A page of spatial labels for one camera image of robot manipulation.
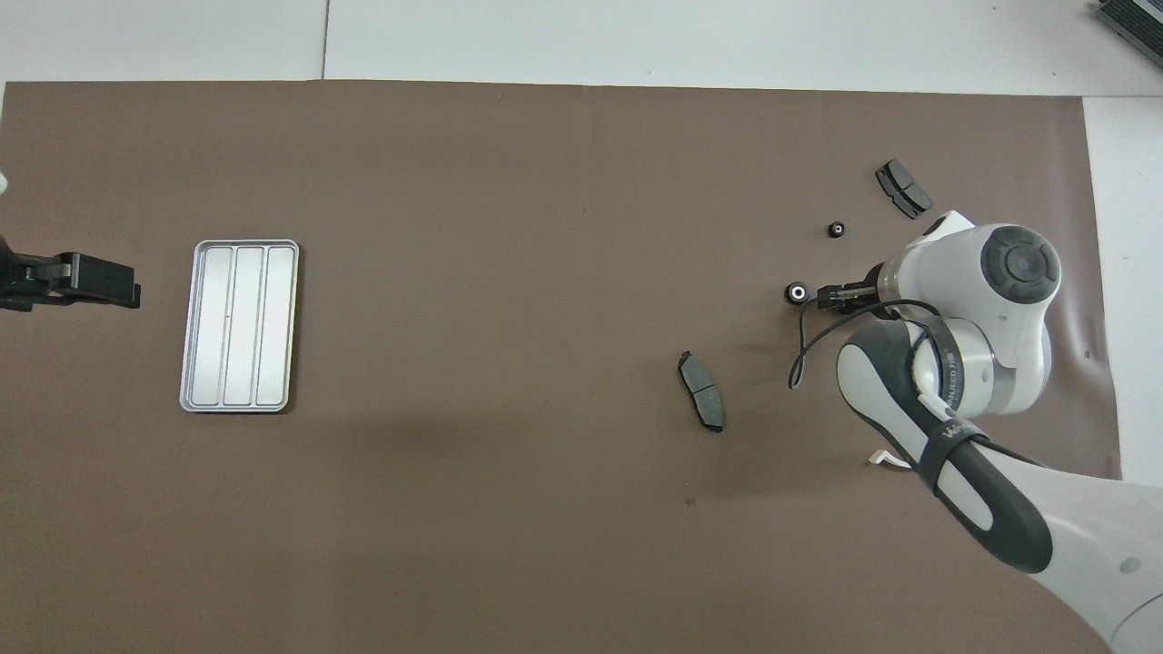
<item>metal tray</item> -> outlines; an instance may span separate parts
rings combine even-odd
[[[299,246],[287,239],[194,248],[179,401],[197,412],[276,412],[291,389]]]

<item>black cable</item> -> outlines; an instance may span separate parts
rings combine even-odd
[[[799,346],[800,346],[800,351],[799,351],[799,355],[795,357],[795,361],[792,363],[791,371],[787,374],[787,388],[792,389],[792,390],[798,389],[799,385],[800,385],[800,383],[804,382],[804,360],[805,360],[805,357],[807,357],[807,353],[813,347],[815,347],[815,344],[818,342],[820,342],[821,339],[823,339],[828,334],[835,332],[836,329],[843,327],[844,325],[851,322],[856,318],[858,318],[861,315],[864,315],[865,313],[872,313],[873,311],[878,311],[878,310],[882,310],[882,308],[885,308],[885,307],[902,306],[902,305],[919,306],[919,307],[923,308],[925,311],[928,311],[933,315],[941,315],[941,312],[937,311],[936,307],[934,307],[933,305],[930,305],[928,303],[923,303],[921,300],[886,300],[886,301],[883,301],[883,303],[876,303],[876,304],[872,304],[872,305],[869,305],[869,306],[865,306],[865,307],[861,307],[861,308],[854,311],[852,313],[846,315],[844,318],[841,318],[840,320],[833,322],[830,327],[827,327],[825,330],[822,330],[819,334],[816,334],[816,336],[814,339],[812,339],[807,344],[804,344],[804,315],[807,313],[807,310],[812,306],[813,301],[815,301],[815,298],[812,298],[811,300],[808,300],[807,303],[805,303],[804,304],[804,308],[800,310],[800,315],[799,315]]]
[[[973,435],[973,436],[970,436],[969,440],[973,441],[975,443],[977,443],[977,445],[979,445],[982,447],[987,447],[987,448],[990,448],[990,449],[992,449],[994,452],[999,452],[1001,454],[1005,454],[1006,456],[1011,456],[1013,458],[1016,458],[1018,461],[1021,461],[1022,463],[1029,463],[1032,465],[1037,465],[1039,468],[1046,468],[1046,464],[1043,464],[1042,462],[1035,461],[1035,460],[1026,456],[1025,454],[1016,453],[1016,452],[1009,449],[1006,446],[998,445],[998,443],[991,441],[989,439],[989,436]]]

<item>brown mat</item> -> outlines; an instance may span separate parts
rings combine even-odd
[[[5,651],[1103,651],[864,463],[842,334],[784,386],[789,282],[857,279],[949,208],[1020,222],[1065,266],[1054,374],[982,424],[1115,474],[1076,98],[9,84],[2,126],[9,243],[143,286],[0,315]],[[281,415],[178,406],[191,253],[234,237],[302,247]]]

